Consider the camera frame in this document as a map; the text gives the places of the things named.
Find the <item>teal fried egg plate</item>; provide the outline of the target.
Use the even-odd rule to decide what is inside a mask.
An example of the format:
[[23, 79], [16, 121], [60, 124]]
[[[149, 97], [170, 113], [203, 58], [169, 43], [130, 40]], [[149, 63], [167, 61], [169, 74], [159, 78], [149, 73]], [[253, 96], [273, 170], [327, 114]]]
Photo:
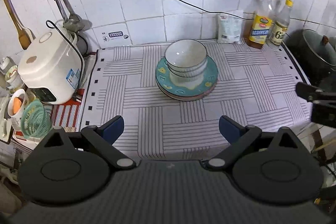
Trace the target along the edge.
[[218, 68], [207, 56], [207, 66], [203, 73], [195, 77], [180, 77], [172, 73], [165, 58], [161, 58], [155, 69], [155, 79], [166, 91], [180, 96], [197, 96], [216, 85]]

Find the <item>white ribbed bowl black rim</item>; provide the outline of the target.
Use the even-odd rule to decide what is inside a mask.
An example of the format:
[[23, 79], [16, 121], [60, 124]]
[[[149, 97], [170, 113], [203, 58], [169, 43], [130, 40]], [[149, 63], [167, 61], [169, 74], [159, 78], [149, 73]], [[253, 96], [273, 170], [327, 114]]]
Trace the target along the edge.
[[201, 64], [207, 56], [205, 46], [196, 40], [178, 40], [165, 50], [165, 59], [176, 68], [192, 68]]

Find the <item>black wok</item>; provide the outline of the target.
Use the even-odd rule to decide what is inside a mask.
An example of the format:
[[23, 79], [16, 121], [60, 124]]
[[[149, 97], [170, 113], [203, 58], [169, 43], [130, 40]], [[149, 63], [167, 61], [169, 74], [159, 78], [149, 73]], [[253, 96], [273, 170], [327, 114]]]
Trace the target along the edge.
[[[335, 67], [319, 60], [309, 49], [303, 39], [303, 30], [296, 30], [286, 41], [286, 46], [291, 51], [311, 85], [327, 92], [335, 92]], [[335, 47], [335, 38], [329, 38]]]

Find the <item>striped table mat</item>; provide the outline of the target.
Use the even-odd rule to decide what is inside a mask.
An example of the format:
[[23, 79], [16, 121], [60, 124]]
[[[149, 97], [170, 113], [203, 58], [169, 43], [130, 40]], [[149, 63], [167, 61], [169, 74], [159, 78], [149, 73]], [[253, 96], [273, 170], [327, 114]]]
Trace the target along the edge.
[[134, 159], [205, 159], [228, 146], [219, 119], [275, 132], [299, 133], [310, 104], [298, 98], [304, 75], [284, 48], [245, 43], [205, 43], [209, 55], [202, 83], [175, 86], [166, 44], [99, 50], [81, 111], [82, 127], [117, 115], [124, 131], [114, 146]]

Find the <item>glass wok lid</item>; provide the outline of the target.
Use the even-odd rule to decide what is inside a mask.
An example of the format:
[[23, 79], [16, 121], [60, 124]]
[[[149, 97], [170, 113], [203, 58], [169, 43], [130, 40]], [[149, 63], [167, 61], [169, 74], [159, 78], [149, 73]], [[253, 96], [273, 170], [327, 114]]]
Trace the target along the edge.
[[327, 36], [305, 29], [303, 39], [312, 53], [325, 64], [335, 67], [335, 47], [329, 42]]

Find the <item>teal plastic basket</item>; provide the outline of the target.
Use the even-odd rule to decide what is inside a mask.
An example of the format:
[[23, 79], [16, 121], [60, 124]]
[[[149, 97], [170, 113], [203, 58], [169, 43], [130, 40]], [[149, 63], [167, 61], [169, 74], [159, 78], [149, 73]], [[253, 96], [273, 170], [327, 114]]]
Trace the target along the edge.
[[51, 118], [40, 100], [35, 99], [24, 110], [21, 118], [21, 132], [28, 138], [43, 138], [51, 130]]

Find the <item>white rice cooker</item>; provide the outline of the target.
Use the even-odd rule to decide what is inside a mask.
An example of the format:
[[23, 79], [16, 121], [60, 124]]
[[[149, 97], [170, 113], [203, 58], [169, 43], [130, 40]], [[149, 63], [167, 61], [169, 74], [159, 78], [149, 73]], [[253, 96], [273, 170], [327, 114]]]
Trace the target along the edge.
[[18, 73], [40, 101], [60, 105], [72, 98], [84, 69], [77, 40], [65, 28], [51, 29], [25, 50]]

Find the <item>white vinegar bottle yellow cap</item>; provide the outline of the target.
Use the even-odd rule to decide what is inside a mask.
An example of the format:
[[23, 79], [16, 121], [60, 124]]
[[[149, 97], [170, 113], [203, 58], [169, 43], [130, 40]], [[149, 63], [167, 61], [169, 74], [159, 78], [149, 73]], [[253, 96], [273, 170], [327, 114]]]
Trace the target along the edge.
[[292, 7], [293, 7], [293, 1], [286, 0], [284, 7], [278, 14], [276, 21], [274, 23], [272, 32], [269, 37], [269, 41], [277, 47], [282, 44], [285, 34], [288, 30]]

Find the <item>white mug with egg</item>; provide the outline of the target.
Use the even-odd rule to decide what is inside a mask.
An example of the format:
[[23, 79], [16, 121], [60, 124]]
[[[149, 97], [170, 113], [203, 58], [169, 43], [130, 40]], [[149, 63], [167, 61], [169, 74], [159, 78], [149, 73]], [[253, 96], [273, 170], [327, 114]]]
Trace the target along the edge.
[[21, 131], [21, 119], [28, 104], [29, 99], [24, 89], [18, 89], [9, 100], [7, 113], [15, 131]]

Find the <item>yellow label cooking wine bottle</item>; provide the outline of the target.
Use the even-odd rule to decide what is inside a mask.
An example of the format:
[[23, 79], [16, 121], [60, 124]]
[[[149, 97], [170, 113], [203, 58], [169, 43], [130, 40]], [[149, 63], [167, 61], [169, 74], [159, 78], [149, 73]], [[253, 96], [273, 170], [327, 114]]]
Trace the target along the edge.
[[273, 0], [261, 0], [249, 33], [247, 44], [262, 49], [273, 22]]

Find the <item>white salt bag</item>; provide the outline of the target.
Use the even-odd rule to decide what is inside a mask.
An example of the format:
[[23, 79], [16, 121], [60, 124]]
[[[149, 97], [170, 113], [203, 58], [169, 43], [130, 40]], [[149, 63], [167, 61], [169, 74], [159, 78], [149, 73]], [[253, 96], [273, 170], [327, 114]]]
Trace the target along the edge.
[[243, 26], [243, 10], [218, 14], [218, 43], [240, 44]]

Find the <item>wooden spatula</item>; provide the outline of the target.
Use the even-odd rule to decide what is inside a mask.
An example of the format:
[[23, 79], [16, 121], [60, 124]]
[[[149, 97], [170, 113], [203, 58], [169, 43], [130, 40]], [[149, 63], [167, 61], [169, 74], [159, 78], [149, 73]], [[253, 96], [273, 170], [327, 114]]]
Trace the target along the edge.
[[17, 30], [20, 46], [22, 50], [26, 50], [31, 44], [31, 42], [34, 40], [35, 36], [31, 32], [31, 30], [29, 28], [26, 28], [20, 21], [20, 19], [17, 16], [17, 13], [15, 12], [11, 0], [3, 0], [3, 2], [14, 24], [14, 27]]

